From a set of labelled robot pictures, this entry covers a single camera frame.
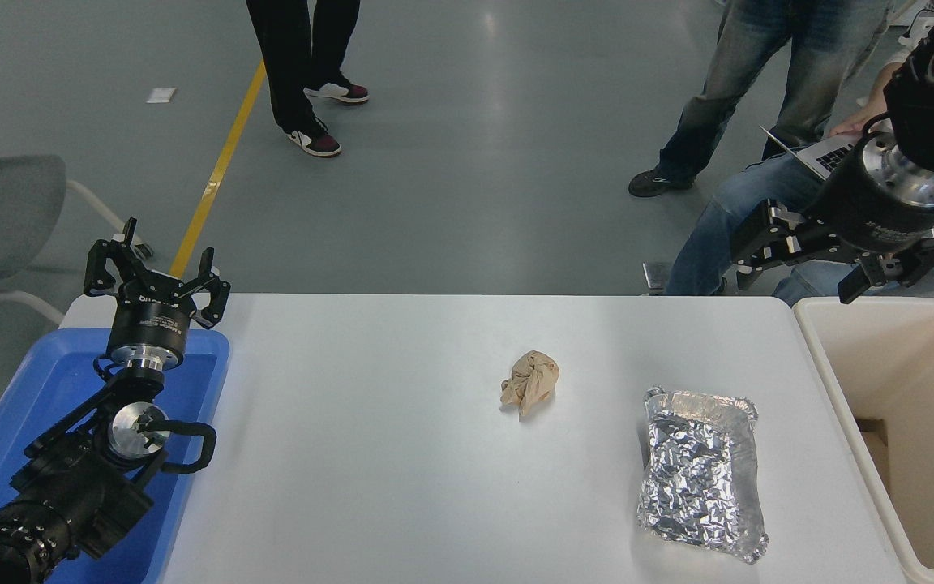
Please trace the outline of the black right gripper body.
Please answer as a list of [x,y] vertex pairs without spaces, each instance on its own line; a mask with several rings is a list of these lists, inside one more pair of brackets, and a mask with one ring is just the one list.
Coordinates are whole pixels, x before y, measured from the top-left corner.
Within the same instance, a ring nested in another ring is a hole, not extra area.
[[934,171],[892,136],[864,136],[824,182],[808,216],[842,243],[897,252],[934,228]]

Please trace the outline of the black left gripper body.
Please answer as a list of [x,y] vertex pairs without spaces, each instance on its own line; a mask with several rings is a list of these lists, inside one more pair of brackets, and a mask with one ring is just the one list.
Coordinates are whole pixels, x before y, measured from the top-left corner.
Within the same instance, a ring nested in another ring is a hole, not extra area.
[[137,345],[184,351],[196,307],[191,297],[177,296],[181,287],[181,281],[166,274],[123,281],[108,351]]

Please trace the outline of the person's hand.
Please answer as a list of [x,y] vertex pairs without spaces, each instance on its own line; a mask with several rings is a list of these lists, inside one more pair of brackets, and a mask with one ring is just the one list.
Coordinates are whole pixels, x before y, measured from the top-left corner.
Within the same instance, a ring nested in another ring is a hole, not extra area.
[[868,102],[863,108],[857,110],[848,118],[843,119],[837,126],[830,129],[828,137],[860,132],[863,127],[876,116],[885,114],[887,106],[884,102]]

